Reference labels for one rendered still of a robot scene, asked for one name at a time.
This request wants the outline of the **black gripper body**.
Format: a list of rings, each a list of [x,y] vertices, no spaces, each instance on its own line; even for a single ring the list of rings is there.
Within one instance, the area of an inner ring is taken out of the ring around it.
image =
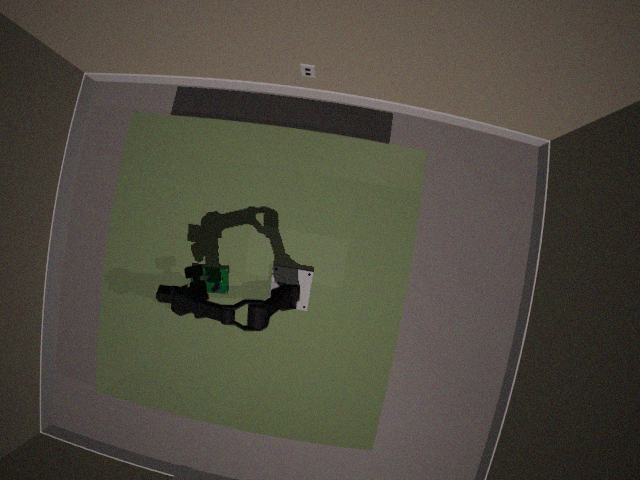
[[[187,268],[184,268],[184,271],[185,271],[186,279],[187,278],[193,278],[193,283],[190,283],[190,287],[191,288],[195,288],[199,292],[199,294],[201,294],[201,298],[200,299],[206,300],[207,298],[206,298],[206,294],[205,294],[205,291],[204,291],[204,286],[201,283],[200,277],[199,277],[201,275],[202,276],[204,275],[202,265],[196,265],[196,266],[187,267]],[[198,277],[198,279],[197,279],[197,277]],[[200,316],[200,315],[196,315],[196,314],[194,314],[194,316],[195,316],[195,318],[199,318],[199,319],[206,318],[206,317],[203,317],[203,316]]]

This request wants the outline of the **green circuit board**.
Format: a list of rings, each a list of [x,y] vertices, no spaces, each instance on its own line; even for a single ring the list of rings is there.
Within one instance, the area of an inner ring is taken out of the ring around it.
[[[206,280],[208,293],[228,294],[228,269],[203,267],[203,272],[199,277]]]

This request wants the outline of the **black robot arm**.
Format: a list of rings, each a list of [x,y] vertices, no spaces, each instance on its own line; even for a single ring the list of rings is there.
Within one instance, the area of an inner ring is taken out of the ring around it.
[[[201,298],[201,294],[188,285],[159,285],[156,293],[158,302],[171,303],[171,310],[183,316],[193,313],[203,317],[221,321],[224,325],[234,325],[246,332],[262,331],[267,328],[269,318],[277,311],[296,309],[300,297],[299,285],[282,285],[271,290],[271,297],[263,300],[241,300],[235,305],[221,305]],[[299,286],[299,287],[298,287]],[[235,310],[248,304],[247,325],[243,326],[235,320]]]

